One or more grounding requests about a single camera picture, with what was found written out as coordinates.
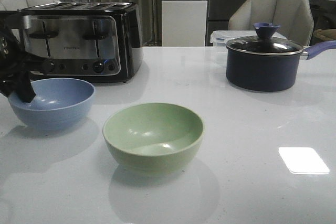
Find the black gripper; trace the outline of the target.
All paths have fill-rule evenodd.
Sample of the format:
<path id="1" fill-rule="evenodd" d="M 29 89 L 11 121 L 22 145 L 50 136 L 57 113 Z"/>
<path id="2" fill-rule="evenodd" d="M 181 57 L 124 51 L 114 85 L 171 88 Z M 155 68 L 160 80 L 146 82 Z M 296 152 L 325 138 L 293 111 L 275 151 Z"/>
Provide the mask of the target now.
<path id="1" fill-rule="evenodd" d="M 28 15 L 21 10 L 1 11 L 1 94 L 8 97 L 15 92 L 21 101 L 31 103 L 36 93 L 29 73 L 49 72 L 49 60 L 26 52 L 12 29 L 24 28 Z"/>

